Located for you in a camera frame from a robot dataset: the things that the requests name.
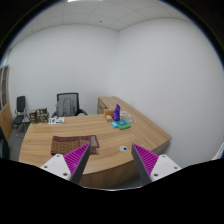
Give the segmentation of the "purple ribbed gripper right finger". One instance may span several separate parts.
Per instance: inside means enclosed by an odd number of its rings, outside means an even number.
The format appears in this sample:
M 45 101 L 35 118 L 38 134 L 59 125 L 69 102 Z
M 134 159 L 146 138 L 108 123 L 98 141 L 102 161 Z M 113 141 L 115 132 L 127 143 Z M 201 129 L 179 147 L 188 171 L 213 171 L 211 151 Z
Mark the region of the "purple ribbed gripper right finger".
M 165 154 L 157 155 L 136 144 L 132 145 L 131 153 L 143 185 L 180 170 L 180 167 Z

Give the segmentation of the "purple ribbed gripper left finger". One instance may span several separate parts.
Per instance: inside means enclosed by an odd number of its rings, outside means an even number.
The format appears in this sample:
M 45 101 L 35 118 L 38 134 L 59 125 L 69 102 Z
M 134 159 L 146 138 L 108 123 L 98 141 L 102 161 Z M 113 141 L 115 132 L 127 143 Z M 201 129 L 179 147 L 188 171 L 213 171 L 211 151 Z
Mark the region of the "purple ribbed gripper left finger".
M 41 166 L 41 169 L 75 184 L 79 184 L 89 156 L 90 144 L 85 144 L 65 155 L 55 154 Z

